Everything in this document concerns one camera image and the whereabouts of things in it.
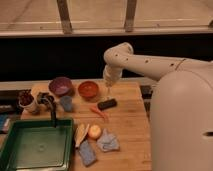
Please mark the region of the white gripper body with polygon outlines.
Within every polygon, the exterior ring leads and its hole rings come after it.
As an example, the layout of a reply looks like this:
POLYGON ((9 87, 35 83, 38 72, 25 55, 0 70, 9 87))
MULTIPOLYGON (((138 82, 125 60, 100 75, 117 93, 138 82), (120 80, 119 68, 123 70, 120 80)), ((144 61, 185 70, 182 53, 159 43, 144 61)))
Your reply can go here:
POLYGON ((122 77, 122 69, 106 65, 103 71, 103 79, 107 87, 112 87, 122 77))

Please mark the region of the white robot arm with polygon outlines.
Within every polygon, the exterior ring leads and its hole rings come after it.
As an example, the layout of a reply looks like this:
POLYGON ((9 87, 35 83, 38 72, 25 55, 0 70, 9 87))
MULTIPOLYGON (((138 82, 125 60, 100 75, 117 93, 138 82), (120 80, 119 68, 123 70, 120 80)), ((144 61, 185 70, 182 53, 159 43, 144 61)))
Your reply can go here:
POLYGON ((105 85, 124 69, 157 82, 150 104, 152 171, 213 171, 213 60, 136 55, 124 42, 104 52, 105 85))

